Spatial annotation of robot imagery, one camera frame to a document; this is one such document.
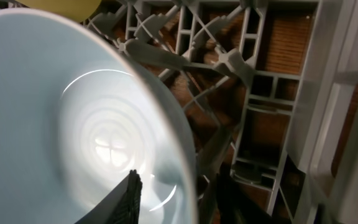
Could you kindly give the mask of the light blue bowl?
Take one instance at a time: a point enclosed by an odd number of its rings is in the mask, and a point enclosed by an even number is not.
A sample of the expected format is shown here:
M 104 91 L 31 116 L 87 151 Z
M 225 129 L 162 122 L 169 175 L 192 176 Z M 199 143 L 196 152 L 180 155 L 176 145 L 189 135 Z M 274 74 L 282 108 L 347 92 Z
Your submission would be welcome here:
M 132 170 L 141 223 L 197 223 L 195 160 L 154 74 L 62 16 L 0 10 L 0 223 L 86 220 Z

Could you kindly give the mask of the yellow cup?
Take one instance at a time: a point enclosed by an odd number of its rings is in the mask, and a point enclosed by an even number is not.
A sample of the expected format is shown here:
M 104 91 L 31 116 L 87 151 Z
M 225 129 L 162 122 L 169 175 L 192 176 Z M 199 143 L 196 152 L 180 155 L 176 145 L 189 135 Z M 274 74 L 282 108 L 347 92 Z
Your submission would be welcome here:
M 101 4 L 101 0 L 17 0 L 17 2 L 76 22 L 89 18 Z

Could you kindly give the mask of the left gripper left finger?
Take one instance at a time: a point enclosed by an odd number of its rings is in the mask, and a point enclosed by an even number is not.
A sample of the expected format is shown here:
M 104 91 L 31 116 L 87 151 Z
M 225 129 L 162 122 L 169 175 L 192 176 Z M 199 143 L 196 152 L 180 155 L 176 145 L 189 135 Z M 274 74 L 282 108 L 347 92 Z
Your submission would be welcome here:
M 129 174 L 75 224 L 138 224 L 142 182 L 136 170 Z

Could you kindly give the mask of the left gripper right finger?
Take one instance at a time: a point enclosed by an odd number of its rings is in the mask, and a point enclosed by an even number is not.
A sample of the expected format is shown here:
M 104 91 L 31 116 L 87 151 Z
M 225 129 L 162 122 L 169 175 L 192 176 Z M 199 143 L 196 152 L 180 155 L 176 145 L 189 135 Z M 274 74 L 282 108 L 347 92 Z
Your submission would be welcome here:
M 216 175 L 216 200 L 221 224 L 275 223 L 228 175 Z

